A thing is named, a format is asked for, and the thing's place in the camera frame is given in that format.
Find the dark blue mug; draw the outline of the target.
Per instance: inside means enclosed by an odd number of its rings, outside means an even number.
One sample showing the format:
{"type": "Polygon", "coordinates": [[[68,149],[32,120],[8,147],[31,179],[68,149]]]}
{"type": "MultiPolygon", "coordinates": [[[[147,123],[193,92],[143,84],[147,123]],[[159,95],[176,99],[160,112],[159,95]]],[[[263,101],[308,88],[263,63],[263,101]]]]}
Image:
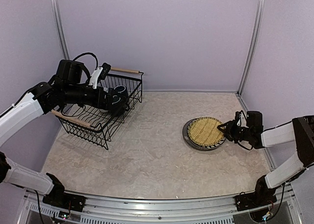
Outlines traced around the dark blue mug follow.
{"type": "Polygon", "coordinates": [[[128,99],[128,89],[124,85],[118,85],[114,88],[114,90],[120,94],[122,94],[126,99],[128,99]]]}

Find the dark green mug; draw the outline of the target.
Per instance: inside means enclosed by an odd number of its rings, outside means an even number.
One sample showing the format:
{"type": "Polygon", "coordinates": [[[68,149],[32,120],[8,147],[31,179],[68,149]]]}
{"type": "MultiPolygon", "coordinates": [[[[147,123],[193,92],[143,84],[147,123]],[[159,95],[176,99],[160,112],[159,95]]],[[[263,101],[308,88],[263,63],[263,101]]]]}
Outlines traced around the dark green mug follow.
{"type": "Polygon", "coordinates": [[[114,117],[120,117],[130,109],[128,99],[125,96],[113,95],[112,102],[108,107],[110,114],[114,117]]]}

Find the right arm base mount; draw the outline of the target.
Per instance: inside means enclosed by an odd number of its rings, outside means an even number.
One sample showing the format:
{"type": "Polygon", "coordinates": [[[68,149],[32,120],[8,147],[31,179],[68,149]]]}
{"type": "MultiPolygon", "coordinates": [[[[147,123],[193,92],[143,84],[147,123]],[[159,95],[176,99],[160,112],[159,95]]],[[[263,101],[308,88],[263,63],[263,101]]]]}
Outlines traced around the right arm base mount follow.
{"type": "Polygon", "coordinates": [[[257,201],[257,199],[254,196],[254,192],[252,193],[242,192],[239,195],[236,195],[234,197],[234,200],[236,209],[239,212],[275,203],[277,201],[277,198],[275,195],[272,195],[262,197],[260,201],[257,201]]]}

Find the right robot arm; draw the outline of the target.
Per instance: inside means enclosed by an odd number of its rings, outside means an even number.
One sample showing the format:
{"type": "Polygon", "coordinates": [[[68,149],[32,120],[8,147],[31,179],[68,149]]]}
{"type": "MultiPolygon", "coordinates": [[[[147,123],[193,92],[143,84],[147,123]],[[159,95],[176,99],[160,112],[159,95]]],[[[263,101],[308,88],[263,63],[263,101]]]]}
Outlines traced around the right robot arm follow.
{"type": "Polygon", "coordinates": [[[252,149],[266,149],[289,143],[295,145],[294,153],[285,162],[257,180],[253,192],[235,197],[238,208],[244,209],[275,202],[278,187],[296,179],[313,166],[314,117],[295,117],[270,129],[264,128],[263,116],[259,111],[247,111],[245,126],[240,124],[241,117],[241,112],[236,112],[233,120],[218,125],[217,129],[227,140],[238,145],[245,141],[252,149]]]}

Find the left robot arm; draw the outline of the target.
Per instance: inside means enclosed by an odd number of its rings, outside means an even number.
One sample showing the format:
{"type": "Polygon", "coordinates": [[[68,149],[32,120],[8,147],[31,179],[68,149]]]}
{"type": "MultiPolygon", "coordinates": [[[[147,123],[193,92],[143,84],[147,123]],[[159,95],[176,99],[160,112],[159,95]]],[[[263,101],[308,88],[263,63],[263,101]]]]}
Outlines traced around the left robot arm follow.
{"type": "MultiPolygon", "coordinates": [[[[104,80],[111,66],[104,63],[93,73],[76,59],[59,62],[55,75],[48,82],[41,82],[28,89],[0,116],[0,143],[4,144],[31,121],[63,109],[67,104],[92,106],[118,114],[128,98],[114,88],[105,90],[98,83],[104,80]]],[[[0,154],[0,180],[20,187],[35,190],[50,198],[57,206],[65,206],[69,197],[62,183],[52,174],[35,172],[0,154]]]]}

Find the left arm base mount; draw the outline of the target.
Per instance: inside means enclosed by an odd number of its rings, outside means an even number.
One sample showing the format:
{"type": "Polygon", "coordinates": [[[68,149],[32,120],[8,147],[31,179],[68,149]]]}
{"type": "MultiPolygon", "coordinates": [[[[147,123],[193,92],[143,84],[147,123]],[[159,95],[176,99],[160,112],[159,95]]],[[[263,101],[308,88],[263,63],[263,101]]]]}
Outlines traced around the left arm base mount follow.
{"type": "Polygon", "coordinates": [[[43,202],[45,204],[77,212],[83,211],[85,201],[86,197],[70,193],[63,193],[61,196],[57,197],[52,197],[49,195],[43,197],[43,202]]]}

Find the ribbed round woven plate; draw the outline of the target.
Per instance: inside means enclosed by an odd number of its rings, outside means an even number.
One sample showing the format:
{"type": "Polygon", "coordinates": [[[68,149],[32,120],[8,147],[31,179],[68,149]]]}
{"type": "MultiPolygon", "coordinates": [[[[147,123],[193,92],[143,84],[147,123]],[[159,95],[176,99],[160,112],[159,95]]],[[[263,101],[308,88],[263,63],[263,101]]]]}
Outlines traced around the ribbed round woven plate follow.
{"type": "Polygon", "coordinates": [[[193,143],[206,147],[218,144],[224,135],[217,129],[222,124],[214,117],[199,117],[188,125],[187,134],[193,143]]]}

